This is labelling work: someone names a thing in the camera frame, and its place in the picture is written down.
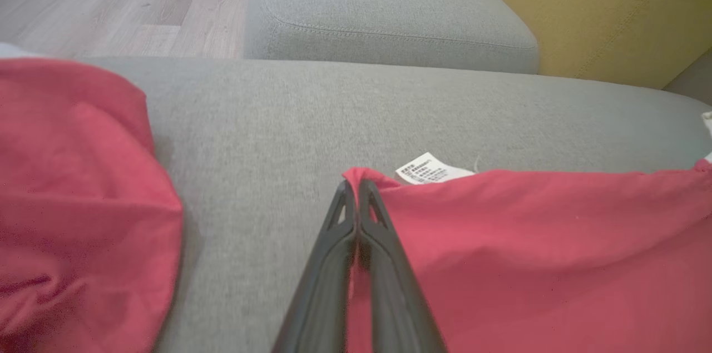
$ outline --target gray upholstery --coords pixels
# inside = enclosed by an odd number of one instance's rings
[[[536,73],[536,39],[501,0],[250,0],[245,57]]]
[[[450,165],[690,168],[712,151],[689,97],[617,84],[335,62],[88,59],[147,94],[185,204],[157,351],[269,351],[340,174],[430,151]]]

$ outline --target sofa seat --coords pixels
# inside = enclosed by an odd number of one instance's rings
[[[250,0],[244,54],[536,73],[537,42],[501,0]]]
[[[691,168],[712,151],[689,97],[580,79],[339,62],[87,59],[147,94],[185,204],[156,351],[269,351],[341,173],[449,165]]]

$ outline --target gray cushion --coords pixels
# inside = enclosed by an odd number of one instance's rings
[[[659,90],[579,79],[335,62],[91,59],[147,93],[158,159],[185,204],[158,351],[269,351],[340,174],[450,165],[690,168],[700,114]]]
[[[250,0],[245,57],[536,73],[536,39],[501,0]]]

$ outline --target cushion seam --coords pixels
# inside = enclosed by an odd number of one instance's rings
[[[302,24],[302,23],[290,23],[282,18],[279,18],[276,14],[272,12],[269,8],[267,0],[262,0],[261,6],[267,10],[267,13],[276,19],[279,23],[285,24],[286,26],[292,26],[293,28],[303,28],[301,31],[305,32],[316,32],[325,34],[353,34],[354,36],[366,36],[366,37],[379,37],[381,39],[415,39],[415,41],[434,41],[443,43],[461,43],[461,44],[475,44],[475,46],[488,46],[488,47],[504,47],[509,49],[520,49],[521,51],[529,51],[530,49],[536,49],[537,46],[508,46],[507,44],[496,44],[488,42],[476,42],[476,41],[463,41],[462,39],[448,39],[447,37],[435,37],[435,36],[425,36],[424,34],[406,34],[406,33],[387,33],[387,32],[373,32],[366,31],[365,29],[351,29],[351,28],[320,28],[314,26],[313,24]]]

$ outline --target red pillowcase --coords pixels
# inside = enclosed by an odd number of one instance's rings
[[[140,90],[75,62],[0,60],[0,350],[151,351],[181,222]]]
[[[712,351],[712,165],[488,171],[381,192],[451,353]],[[371,351],[367,274],[351,353]]]

